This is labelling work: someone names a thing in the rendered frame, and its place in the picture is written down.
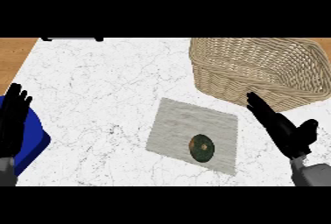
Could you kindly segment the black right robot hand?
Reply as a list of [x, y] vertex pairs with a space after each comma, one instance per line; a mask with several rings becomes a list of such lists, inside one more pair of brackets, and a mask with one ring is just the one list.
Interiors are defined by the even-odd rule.
[[299, 158], [312, 151], [309, 145], [317, 141], [318, 120], [306, 120], [299, 127], [289, 118], [277, 113], [263, 98], [255, 93], [247, 94], [247, 108], [263, 125], [274, 143], [290, 158]]

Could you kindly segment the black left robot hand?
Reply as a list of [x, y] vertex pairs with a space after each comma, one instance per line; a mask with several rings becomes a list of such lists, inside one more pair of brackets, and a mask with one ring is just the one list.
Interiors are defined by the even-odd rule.
[[14, 83], [0, 106], [0, 158], [14, 158], [21, 151], [31, 101], [23, 85]]

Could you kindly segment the dark green round squash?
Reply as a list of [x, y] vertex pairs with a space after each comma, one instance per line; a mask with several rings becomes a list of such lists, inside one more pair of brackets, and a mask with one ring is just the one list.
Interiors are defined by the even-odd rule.
[[203, 134], [198, 134], [193, 137], [190, 142], [190, 152], [193, 158], [200, 163], [207, 163], [215, 154], [215, 144], [213, 140]]

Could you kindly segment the grey fabric placemat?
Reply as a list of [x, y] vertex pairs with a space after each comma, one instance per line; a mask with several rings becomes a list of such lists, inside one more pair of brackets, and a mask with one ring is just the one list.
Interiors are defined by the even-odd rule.
[[[200, 163], [190, 152], [190, 142], [198, 134], [215, 144], [215, 154]], [[238, 118], [235, 115], [163, 98], [151, 128], [147, 150], [210, 170], [235, 174]]]

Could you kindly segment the tan wicker basket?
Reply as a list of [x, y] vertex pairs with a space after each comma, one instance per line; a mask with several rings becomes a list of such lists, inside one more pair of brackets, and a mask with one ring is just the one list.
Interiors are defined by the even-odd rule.
[[331, 98], [331, 62], [306, 38], [194, 38], [197, 89], [240, 106], [256, 93], [278, 112]]

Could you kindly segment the blue rounded tray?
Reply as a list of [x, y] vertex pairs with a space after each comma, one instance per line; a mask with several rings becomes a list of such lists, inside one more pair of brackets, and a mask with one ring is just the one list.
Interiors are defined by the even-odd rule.
[[21, 151], [15, 155], [15, 175], [21, 175], [51, 143], [36, 111], [29, 108]]

